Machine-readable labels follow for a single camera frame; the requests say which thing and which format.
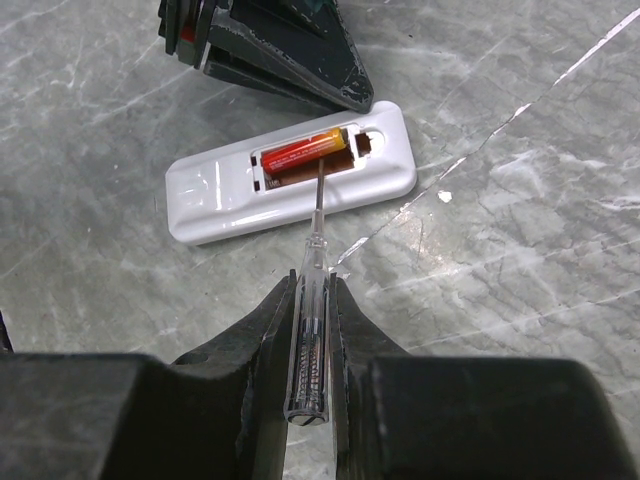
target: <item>marble surface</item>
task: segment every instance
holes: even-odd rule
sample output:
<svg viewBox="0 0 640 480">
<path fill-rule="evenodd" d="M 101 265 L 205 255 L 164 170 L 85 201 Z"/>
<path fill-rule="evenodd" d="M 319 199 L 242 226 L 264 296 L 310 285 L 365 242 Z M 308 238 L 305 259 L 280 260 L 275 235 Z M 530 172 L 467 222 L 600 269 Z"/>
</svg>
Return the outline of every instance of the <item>marble surface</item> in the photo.
<svg viewBox="0 0 640 480">
<path fill-rule="evenodd" d="M 156 2 L 0 5 L 0 309 L 16 350 L 166 361 L 250 311 L 308 225 L 203 248 L 166 227 L 176 159 L 322 111 L 185 69 Z M 416 354 L 576 358 L 640 460 L 637 0 L 364 0 L 341 10 L 405 111 L 419 182 L 331 216 L 331 261 Z M 285 478 L 333 478 L 292 430 Z"/>
</svg>

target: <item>open battery compartment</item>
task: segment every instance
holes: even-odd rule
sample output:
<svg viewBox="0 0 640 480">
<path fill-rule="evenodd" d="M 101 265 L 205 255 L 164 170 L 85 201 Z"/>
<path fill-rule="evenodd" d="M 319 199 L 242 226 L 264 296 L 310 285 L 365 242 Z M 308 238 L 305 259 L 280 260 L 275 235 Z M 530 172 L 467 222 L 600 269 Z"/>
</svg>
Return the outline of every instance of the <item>open battery compartment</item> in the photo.
<svg viewBox="0 0 640 480">
<path fill-rule="evenodd" d="M 371 153 L 373 148 L 372 140 L 378 132 L 368 133 L 357 125 L 346 125 L 340 127 L 340 129 L 346 139 L 344 148 L 271 175 L 262 168 L 263 153 L 293 145 L 304 139 L 293 139 L 280 145 L 269 146 L 253 152 L 251 154 L 251 166 L 253 169 L 254 190 L 256 192 L 265 192 L 316 179 L 318 177 L 320 159 L 324 159 L 326 176 L 356 168 L 358 163 Z"/>
</svg>

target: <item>red battery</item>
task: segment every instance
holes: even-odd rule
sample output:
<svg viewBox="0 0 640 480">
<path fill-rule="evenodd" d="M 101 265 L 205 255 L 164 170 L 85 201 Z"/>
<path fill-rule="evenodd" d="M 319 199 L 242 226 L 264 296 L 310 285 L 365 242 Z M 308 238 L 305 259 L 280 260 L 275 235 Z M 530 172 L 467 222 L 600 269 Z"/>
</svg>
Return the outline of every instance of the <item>red battery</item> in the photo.
<svg viewBox="0 0 640 480">
<path fill-rule="evenodd" d="M 297 167 L 347 147 L 343 132 L 334 128 L 326 133 L 262 154 L 262 168 L 269 175 Z"/>
</svg>

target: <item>transparent screwdriver handle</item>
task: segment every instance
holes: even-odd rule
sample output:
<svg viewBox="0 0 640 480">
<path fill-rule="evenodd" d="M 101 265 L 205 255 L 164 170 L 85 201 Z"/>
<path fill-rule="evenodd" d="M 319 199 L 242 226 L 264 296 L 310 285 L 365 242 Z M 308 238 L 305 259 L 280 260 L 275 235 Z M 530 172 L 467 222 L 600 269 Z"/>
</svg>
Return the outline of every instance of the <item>transparent screwdriver handle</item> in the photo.
<svg viewBox="0 0 640 480">
<path fill-rule="evenodd" d="M 329 274 L 326 250 L 323 236 L 312 233 L 307 239 L 296 286 L 284 414 L 289 422 L 301 426 L 320 425 L 329 420 L 326 360 Z"/>
</svg>

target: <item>screwdriver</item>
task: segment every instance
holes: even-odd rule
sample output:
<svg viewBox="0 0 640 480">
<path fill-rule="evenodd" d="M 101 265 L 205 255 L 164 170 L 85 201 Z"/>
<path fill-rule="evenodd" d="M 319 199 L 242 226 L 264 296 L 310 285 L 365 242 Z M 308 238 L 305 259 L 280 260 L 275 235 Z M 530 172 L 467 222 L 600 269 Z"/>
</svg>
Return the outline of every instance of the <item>screwdriver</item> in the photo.
<svg viewBox="0 0 640 480">
<path fill-rule="evenodd" d="M 316 209 L 296 285 L 284 404 L 286 419 L 300 426 L 321 425 L 329 420 L 326 363 L 329 270 L 327 241 L 324 238 L 323 196 L 324 160 L 320 159 Z"/>
</svg>

